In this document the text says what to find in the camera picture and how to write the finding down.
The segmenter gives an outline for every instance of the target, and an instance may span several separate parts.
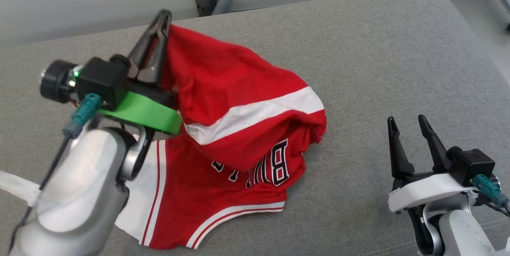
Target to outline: gray table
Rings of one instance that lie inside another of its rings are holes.
[[[306,173],[288,190],[284,212],[230,220],[198,250],[151,250],[115,229],[104,254],[414,255],[409,217],[386,204],[390,115],[417,171],[432,167],[417,122],[425,114],[446,147],[492,157],[510,193],[510,91],[448,0],[317,0],[175,24],[247,46],[300,75],[321,97],[328,131],[306,153]],[[40,98],[40,69],[59,58],[83,63],[127,53],[143,30],[0,51],[0,170],[38,183],[62,140],[73,108]],[[23,201],[0,191],[1,249],[23,212]],[[486,207],[474,214],[502,249],[510,221]]]

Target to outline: teal connector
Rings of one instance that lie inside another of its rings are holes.
[[[71,122],[64,128],[64,135],[69,134],[73,139],[79,136],[83,126],[97,113],[101,104],[99,95],[88,93],[71,116]]]
[[[508,205],[508,197],[502,194],[501,189],[483,174],[479,174],[475,177],[473,185],[480,193],[488,196],[497,208],[503,208],[505,205]]]

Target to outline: gray floor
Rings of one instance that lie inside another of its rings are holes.
[[[510,14],[499,0],[450,0],[510,85]]]

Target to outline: green bracket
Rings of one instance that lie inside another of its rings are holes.
[[[117,119],[151,127],[156,131],[176,135],[182,118],[177,111],[159,104],[145,96],[128,92],[115,111],[100,109],[100,113]]]

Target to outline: red stripe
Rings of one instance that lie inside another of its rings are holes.
[[[157,156],[158,156],[158,178],[157,178],[157,183],[156,183],[156,193],[154,195],[154,201],[153,201],[153,207],[151,208],[151,213],[149,213],[149,218],[147,219],[147,225],[145,226],[145,232],[143,233],[143,238],[142,238],[142,245],[145,245],[144,242],[145,242],[145,236],[147,235],[147,230],[149,229],[149,223],[151,223],[151,217],[153,216],[153,211],[154,211],[154,206],[156,204],[156,199],[158,198],[158,191],[159,191],[159,141],[156,142],[156,153],[157,153]]]
[[[202,232],[198,235],[198,237],[196,238],[195,242],[193,243],[193,245],[191,246],[193,249],[195,249],[195,246],[196,246],[196,243],[198,242],[198,240],[202,237],[202,234],[204,234],[204,232],[207,231],[207,229],[209,229],[209,227],[213,226],[216,222],[222,220],[223,218],[226,218],[228,216],[231,216],[233,214],[239,214],[239,213],[242,213],[242,212],[246,212],[246,211],[258,211],[258,210],[277,210],[277,209],[283,209],[284,207],[275,207],[275,208],[257,208],[257,209],[245,209],[245,210],[241,210],[241,211],[236,211],[236,212],[232,212],[232,213],[229,213],[225,216],[222,216],[220,218],[218,218],[216,221],[214,221],[213,223],[211,223],[210,225],[208,225],[204,230],[202,230]]]

